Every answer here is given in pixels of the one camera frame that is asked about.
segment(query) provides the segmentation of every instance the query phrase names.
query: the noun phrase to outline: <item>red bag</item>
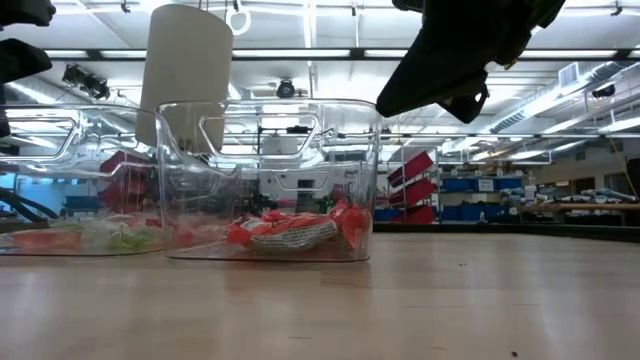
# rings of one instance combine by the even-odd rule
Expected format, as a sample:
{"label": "red bag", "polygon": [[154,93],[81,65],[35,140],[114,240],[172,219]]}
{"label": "red bag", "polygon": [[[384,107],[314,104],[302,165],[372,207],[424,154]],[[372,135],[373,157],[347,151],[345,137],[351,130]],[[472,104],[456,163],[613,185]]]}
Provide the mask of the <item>red bag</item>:
{"label": "red bag", "polygon": [[349,250],[355,250],[362,244],[364,234],[369,229],[370,215],[368,211],[357,205],[349,205],[346,199],[341,199],[331,209],[329,217],[338,224],[340,237],[346,240]]}
{"label": "red bag", "polygon": [[337,235],[337,226],[326,215],[281,213],[267,214],[266,221],[242,218],[229,225],[227,241],[258,253],[287,253],[309,250]]}

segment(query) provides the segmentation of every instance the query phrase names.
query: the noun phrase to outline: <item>ceiling light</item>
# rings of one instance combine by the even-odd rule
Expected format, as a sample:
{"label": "ceiling light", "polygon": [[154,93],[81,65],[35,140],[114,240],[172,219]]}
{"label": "ceiling light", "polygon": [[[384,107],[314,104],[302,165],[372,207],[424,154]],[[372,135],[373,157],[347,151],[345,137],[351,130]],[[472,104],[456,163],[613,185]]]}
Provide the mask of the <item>ceiling light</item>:
{"label": "ceiling light", "polygon": [[454,134],[460,130],[457,126],[427,126],[422,133]]}
{"label": "ceiling light", "polygon": [[544,153],[543,150],[521,151],[519,153],[515,153],[515,154],[509,156],[509,159],[513,159],[513,160],[528,159],[528,158],[532,158],[532,157],[541,155],[543,153]]}
{"label": "ceiling light", "polygon": [[348,57],[349,50],[299,49],[299,50],[233,50],[238,57]]}
{"label": "ceiling light", "polygon": [[573,125],[579,123],[581,120],[578,119],[572,119],[572,120],[567,120],[564,122],[561,122],[560,124],[556,124],[546,130],[543,130],[542,133],[543,134],[553,134],[554,132],[558,132],[558,131],[562,131],[565,129],[568,129],[570,127],[572,127]]}
{"label": "ceiling light", "polygon": [[9,123],[12,129],[21,129],[26,131],[50,131],[68,133],[72,126],[71,121],[11,121]]}
{"label": "ceiling light", "polygon": [[262,113],[264,114],[297,114],[299,112],[300,112],[300,106],[295,104],[262,105]]}
{"label": "ceiling light", "polygon": [[473,159],[474,161],[478,161],[478,160],[486,159],[486,158],[488,158],[488,157],[489,157],[489,156],[491,156],[491,155],[492,155],[492,154],[491,154],[490,152],[488,152],[488,151],[483,151],[483,152],[481,152],[481,153],[479,153],[479,154],[473,155],[473,156],[472,156],[472,159]]}
{"label": "ceiling light", "polygon": [[276,117],[262,118],[262,127],[268,129],[286,129],[288,127],[294,127],[300,125],[300,119],[298,118],[285,118],[285,117]]}
{"label": "ceiling light", "polygon": [[616,131],[625,130],[625,129],[629,129],[636,126],[640,126],[640,117],[632,118],[628,120],[616,121],[611,125],[607,125],[603,128],[598,129],[598,132],[599,133],[616,132]]}
{"label": "ceiling light", "polygon": [[497,142],[498,138],[496,136],[478,136],[478,141],[488,141],[488,142]]}
{"label": "ceiling light", "polygon": [[615,50],[525,50],[520,58],[607,58],[615,53]]}
{"label": "ceiling light", "polygon": [[102,57],[107,59],[125,58],[125,59],[144,59],[147,56],[146,50],[103,50],[100,51]]}
{"label": "ceiling light", "polygon": [[365,57],[390,57],[398,58],[407,55],[407,50],[365,50]]}
{"label": "ceiling light", "polygon": [[138,0],[138,3],[146,11],[152,12],[153,10],[159,8],[162,5],[173,3],[173,1],[171,0]]}
{"label": "ceiling light", "polygon": [[26,138],[16,137],[16,139],[24,141],[24,142],[29,143],[29,144],[38,145],[38,146],[42,146],[42,147],[46,147],[46,148],[50,148],[50,149],[57,149],[58,148],[58,145],[54,144],[53,142],[51,142],[49,140],[45,140],[45,139],[39,138],[37,136],[29,136],[29,137],[26,137]]}
{"label": "ceiling light", "polygon": [[87,54],[84,50],[45,50],[47,55],[50,58],[88,58],[89,54]]}
{"label": "ceiling light", "polygon": [[564,150],[568,150],[571,149],[574,146],[578,146],[580,144],[584,143],[584,140],[581,141],[576,141],[576,142],[572,142],[572,143],[568,143],[568,144],[564,144],[564,145],[560,145],[557,148],[553,149],[553,151],[564,151]]}
{"label": "ceiling light", "polygon": [[229,91],[229,99],[232,99],[232,100],[240,100],[240,99],[242,99],[242,95],[240,94],[238,89],[236,89],[235,86],[229,84],[228,91]]}
{"label": "ceiling light", "polygon": [[558,13],[559,17],[591,17],[591,16],[611,16],[613,9],[597,9],[597,8],[584,8],[584,7],[575,7],[570,8],[566,7],[560,10]]}

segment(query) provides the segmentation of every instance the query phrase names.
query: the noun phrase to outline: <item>red packaged snack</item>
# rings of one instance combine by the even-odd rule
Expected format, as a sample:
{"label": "red packaged snack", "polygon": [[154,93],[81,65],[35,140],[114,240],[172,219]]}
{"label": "red packaged snack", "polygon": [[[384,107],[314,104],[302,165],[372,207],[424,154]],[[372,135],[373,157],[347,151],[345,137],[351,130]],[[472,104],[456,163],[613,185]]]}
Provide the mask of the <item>red packaged snack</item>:
{"label": "red packaged snack", "polygon": [[309,250],[337,235],[335,222],[326,215],[280,215],[282,220],[275,222],[256,217],[239,219],[229,225],[227,242],[256,253],[274,254]]}
{"label": "red packaged snack", "polygon": [[370,225],[371,216],[368,211],[357,205],[349,205],[343,198],[331,209],[329,217],[338,224],[338,239],[345,242],[347,249],[358,249],[364,240],[363,234],[367,233]]}
{"label": "red packaged snack", "polygon": [[13,244],[28,253],[32,250],[69,251],[77,253],[82,244],[82,232],[67,229],[39,229],[19,231],[12,235]]}

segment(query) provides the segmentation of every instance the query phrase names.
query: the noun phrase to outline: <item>wooden table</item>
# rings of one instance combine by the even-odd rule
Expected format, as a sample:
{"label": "wooden table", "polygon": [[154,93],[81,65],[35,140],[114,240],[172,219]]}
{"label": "wooden table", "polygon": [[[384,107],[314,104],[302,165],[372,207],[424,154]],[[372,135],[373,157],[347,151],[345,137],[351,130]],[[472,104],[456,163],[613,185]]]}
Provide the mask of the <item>wooden table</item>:
{"label": "wooden table", "polygon": [[369,262],[0,257],[0,359],[640,356],[640,247],[376,234]]}

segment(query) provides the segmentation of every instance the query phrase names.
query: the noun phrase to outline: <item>window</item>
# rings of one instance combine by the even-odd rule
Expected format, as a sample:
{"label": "window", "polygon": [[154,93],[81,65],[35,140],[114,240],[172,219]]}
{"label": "window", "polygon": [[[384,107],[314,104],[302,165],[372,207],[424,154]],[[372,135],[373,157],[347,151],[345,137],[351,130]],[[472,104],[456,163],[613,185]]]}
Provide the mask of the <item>window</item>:
{"label": "window", "polygon": [[613,191],[621,192],[623,194],[631,194],[631,188],[629,187],[629,181],[625,173],[609,174],[604,176],[604,186]]}
{"label": "window", "polygon": [[585,160],[587,158],[587,153],[584,151],[578,151],[576,153],[576,161],[582,161]]}
{"label": "window", "polygon": [[624,143],[621,140],[614,140],[609,143],[609,152],[615,154],[616,152],[624,151]]}
{"label": "window", "polygon": [[584,178],[573,180],[573,193],[578,195],[583,190],[592,190],[596,187],[596,179],[595,178]]}

